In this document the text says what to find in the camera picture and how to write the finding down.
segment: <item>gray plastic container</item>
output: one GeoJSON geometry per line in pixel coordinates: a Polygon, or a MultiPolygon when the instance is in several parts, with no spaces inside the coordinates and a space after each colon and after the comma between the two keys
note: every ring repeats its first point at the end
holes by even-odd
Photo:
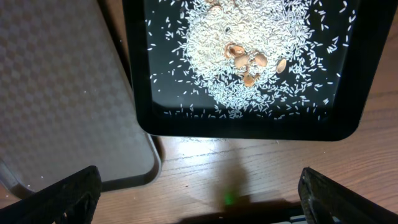
{"type": "Polygon", "coordinates": [[[0,0],[0,180],[24,198],[98,167],[103,191],[160,174],[95,0],[0,0]]]}

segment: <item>black object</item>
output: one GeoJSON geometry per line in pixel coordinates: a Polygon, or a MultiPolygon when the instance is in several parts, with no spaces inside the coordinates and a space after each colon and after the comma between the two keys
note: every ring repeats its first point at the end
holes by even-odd
{"type": "MultiPolygon", "coordinates": [[[[334,3],[335,1],[324,2],[324,4],[330,4],[334,8],[342,7],[340,2],[338,6],[334,3]]],[[[176,18],[179,19],[178,10],[175,13],[171,11],[170,6],[167,6],[168,4],[156,6],[155,4],[157,4],[157,1],[145,1],[146,6],[153,7],[155,11],[153,15],[161,15],[163,25],[152,21],[151,29],[159,26],[165,26],[166,29],[164,23],[166,16],[170,16],[170,20],[173,21],[176,18]]],[[[134,87],[139,124],[148,133],[163,136],[318,141],[337,141],[347,138],[356,130],[361,119],[383,46],[397,9],[397,1],[355,1],[353,5],[356,6],[356,20],[350,37],[350,45],[346,53],[340,58],[341,64],[336,64],[336,66],[342,67],[342,72],[339,84],[336,86],[333,106],[318,108],[322,115],[325,112],[327,116],[318,121],[318,115],[310,116],[301,113],[299,118],[274,121],[273,119],[256,118],[252,114],[245,114],[242,119],[208,119],[207,116],[204,116],[203,119],[195,119],[195,117],[184,119],[175,115],[174,110],[179,109],[179,100],[184,102],[184,105],[189,105],[190,102],[194,101],[190,95],[184,95],[184,99],[187,100],[182,99],[182,89],[178,89],[173,84],[175,77],[181,74],[177,74],[176,71],[174,77],[158,78],[156,85],[159,84],[159,86],[153,84],[154,78],[149,78],[151,73],[158,73],[159,77],[160,72],[156,72],[157,69],[163,71],[165,73],[163,75],[170,75],[167,74],[167,71],[171,69],[166,62],[175,60],[170,58],[170,49],[175,48],[175,45],[172,40],[170,42],[164,40],[164,35],[160,33],[160,29],[152,31],[152,34],[153,36],[157,35],[158,39],[162,39],[162,41],[149,38],[144,14],[152,15],[152,9],[144,7],[143,0],[123,1],[131,61],[130,78],[134,87]],[[157,41],[156,49],[160,50],[154,54],[154,58],[149,58],[147,48],[150,47],[149,44],[152,41],[157,41]],[[153,60],[157,61],[156,66],[150,67],[149,64],[153,60]],[[180,98],[175,96],[174,89],[181,93],[180,98]],[[172,111],[171,116],[164,114],[165,111],[169,110],[172,111]]],[[[332,19],[332,21],[329,21],[329,23],[332,22],[337,27],[339,25],[336,23],[341,23],[339,20],[333,21],[332,19]]],[[[207,102],[204,94],[197,97],[201,98],[193,103],[195,105],[206,104],[207,107],[196,106],[195,111],[206,109],[208,113],[215,113],[215,109],[212,107],[215,101],[209,99],[210,103],[207,102]]]]}
{"type": "Polygon", "coordinates": [[[311,168],[304,168],[298,184],[308,224],[398,223],[398,215],[332,181],[311,168]]]}
{"type": "Polygon", "coordinates": [[[1,209],[0,223],[91,223],[100,195],[100,173],[89,166],[1,209]]]}

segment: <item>wood grain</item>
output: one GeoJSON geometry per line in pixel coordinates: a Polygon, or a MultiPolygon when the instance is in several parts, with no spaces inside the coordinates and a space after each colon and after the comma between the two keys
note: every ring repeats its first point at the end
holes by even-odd
{"type": "MultiPolygon", "coordinates": [[[[107,0],[126,40],[121,0],[107,0]]],[[[160,138],[155,183],[102,194],[93,223],[171,223],[219,212],[231,190],[251,202],[297,202],[302,169],[312,167],[398,212],[398,18],[394,19],[358,130],[339,142],[160,138]]],[[[12,203],[0,195],[0,206],[12,203]]]]}

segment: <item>black tray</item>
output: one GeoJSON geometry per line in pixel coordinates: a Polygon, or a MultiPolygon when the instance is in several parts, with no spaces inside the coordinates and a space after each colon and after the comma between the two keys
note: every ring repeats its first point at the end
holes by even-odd
{"type": "MultiPolygon", "coordinates": [[[[173,25],[180,15],[181,1],[176,1],[173,6],[170,2],[162,1],[159,4],[158,0],[123,1],[137,119],[141,127],[153,135],[214,138],[318,141],[337,141],[347,138],[358,127],[397,9],[397,1],[393,0],[350,1],[346,8],[346,19],[339,21],[337,16],[343,3],[323,1],[323,8],[334,12],[328,13],[327,24],[333,24],[335,28],[328,30],[329,34],[326,37],[324,34],[317,36],[317,33],[314,33],[312,39],[330,40],[337,35],[340,36],[340,49],[332,56],[327,53],[321,55],[325,59],[323,64],[328,66],[326,75],[322,77],[328,78],[328,82],[333,82],[334,85],[327,86],[323,92],[314,90],[310,93],[307,90],[306,95],[313,95],[321,103],[323,99],[329,97],[330,102],[322,106],[321,103],[317,103],[319,107],[316,113],[307,113],[308,105],[298,104],[298,110],[294,112],[300,114],[295,113],[293,116],[286,116],[285,119],[258,117],[256,114],[247,113],[249,110],[243,113],[242,118],[228,119],[228,110],[218,105],[222,113],[216,112],[214,107],[216,101],[205,95],[204,89],[185,83],[187,80],[192,80],[183,74],[183,70],[188,70],[188,63],[181,63],[183,65],[181,69],[177,69],[175,63],[173,66],[169,65],[169,61],[178,62],[181,57],[171,53],[171,50],[178,47],[177,41],[183,41],[176,36],[170,41],[164,38],[166,31],[177,29],[173,25]],[[342,50],[341,42],[345,36],[342,32],[347,33],[347,18],[352,10],[356,12],[356,20],[348,33],[349,47],[342,50]],[[170,29],[165,23],[167,16],[172,21],[170,29]],[[145,20],[151,20],[151,25],[147,26],[145,20]],[[157,46],[155,51],[150,52],[149,57],[147,49],[151,48],[151,43],[157,46]],[[174,76],[171,76],[168,71],[172,71],[173,68],[176,70],[174,76]],[[153,73],[157,76],[150,79],[153,73]],[[184,84],[177,83],[176,80],[184,80],[184,84]],[[183,95],[184,90],[193,88],[199,90],[200,94],[191,95],[189,91],[183,95]],[[180,110],[181,103],[184,112],[176,113],[180,110]],[[195,105],[193,112],[190,111],[191,104],[195,105]],[[224,113],[227,114],[227,119],[219,117],[224,113]]],[[[314,29],[313,26],[320,27],[319,19],[312,19],[311,16],[309,19],[311,29],[314,29]]],[[[188,26],[185,19],[180,20],[188,26]]]]}

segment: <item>rice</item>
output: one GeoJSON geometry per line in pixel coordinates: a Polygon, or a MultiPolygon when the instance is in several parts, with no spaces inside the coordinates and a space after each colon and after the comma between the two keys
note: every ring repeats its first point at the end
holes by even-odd
{"type": "MultiPolygon", "coordinates": [[[[187,18],[189,27],[184,36],[187,42],[180,43],[179,47],[195,72],[195,84],[207,88],[208,94],[218,103],[233,110],[261,106],[261,111],[267,111],[269,105],[280,98],[279,93],[291,94],[286,87],[275,84],[280,79],[275,68],[281,58],[296,61],[288,64],[290,72],[297,75],[296,82],[302,81],[300,77],[306,77],[302,52],[309,50],[312,42],[308,41],[310,28],[301,21],[307,17],[310,0],[241,1],[239,8],[233,1],[219,0],[223,6],[220,13],[208,12],[211,5],[204,0],[193,0],[192,3],[193,9],[189,10],[187,18]],[[242,71],[235,68],[233,59],[224,57],[224,47],[229,42],[242,45],[247,52],[256,50],[267,57],[268,66],[251,67],[249,71],[251,75],[261,75],[253,88],[245,87],[237,79],[235,74],[242,71]],[[261,89],[270,92],[263,94],[261,89]]],[[[318,58],[314,51],[309,54],[318,58]]],[[[305,91],[305,87],[297,85],[293,91],[305,91]]]]}
{"type": "MultiPolygon", "coordinates": [[[[218,0],[217,3],[222,7],[221,9],[211,9],[213,5],[205,0],[181,2],[181,9],[186,10],[180,11],[179,19],[173,18],[177,21],[174,23],[177,26],[174,31],[179,37],[176,36],[176,38],[184,39],[184,41],[177,41],[177,48],[172,53],[180,55],[180,63],[189,63],[189,68],[184,69],[181,74],[184,74],[183,77],[192,78],[192,82],[175,81],[204,88],[206,95],[213,97],[217,105],[223,106],[222,109],[215,106],[219,114],[218,118],[226,118],[223,114],[225,108],[228,110],[228,118],[235,119],[241,118],[243,111],[256,113],[258,117],[263,117],[261,113],[272,116],[270,107],[273,107],[271,105],[274,103],[276,103],[275,108],[286,111],[291,110],[292,107],[287,105],[286,108],[281,109],[280,102],[295,101],[293,107],[296,111],[299,110],[299,106],[312,104],[313,102],[305,97],[305,91],[307,89],[321,91],[323,85],[314,84],[313,86],[311,76],[325,74],[327,71],[322,64],[323,58],[317,56],[315,51],[326,49],[329,54],[332,54],[338,49],[339,41],[339,36],[337,36],[332,39],[333,44],[325,41],[325,46],[322,47],[323,43],[318,43],[311,38],[314,32],[329,29],[329,26],[324,24],[326,11],[320,8],[323,6],[322,2],[319,0],[218,0]],[[314,23],[317,27],[311,29],[310,14],[313,12],[320,15],[321,26],[319,26],[319,21],[316,21],[314,23]],[[182,25],[184,22],[188,23],[188,27],[182,25]],[[267,57],[266,67],[251,65],[250,75],[260,74],[252,88],[245,87],[242,79],[237,76],[244,70],[238,70],[234,66],[233,58],[227,59],[223,55],[225,46],[230,42],[244,47],[250,60],[254,58],[251,52],[259,52],[267,57]],[[287,68],[283,74],[276,74],[276,66],[282,58],[288,61],[287,68]]],[[[347,3],[343,1],[343,4],[344,8],[340,10],[340,13],[346,9],[347,3]]],[[[353,17],[349,17],[349,23],[353,19],[355,19],[355,11],[353,11],[353,17]]],[[[166,24],[170,28],[169,17],[166,18],[166,24]]],[[[347,31],[350,31],[351,25],[348,25],[347,31]]],[[[174,32],[170,31],[166,33],[167,40],[174,37],[174,32]]],[[[333,82],[325,81],[322,83],[333,84],[333,82]]],[[[199,91],[195,89],[190,93],[199,95],[199,91]]],[[[278,117],[276,119],[281,119],[283,115],[278,115],[278,117]]]]}

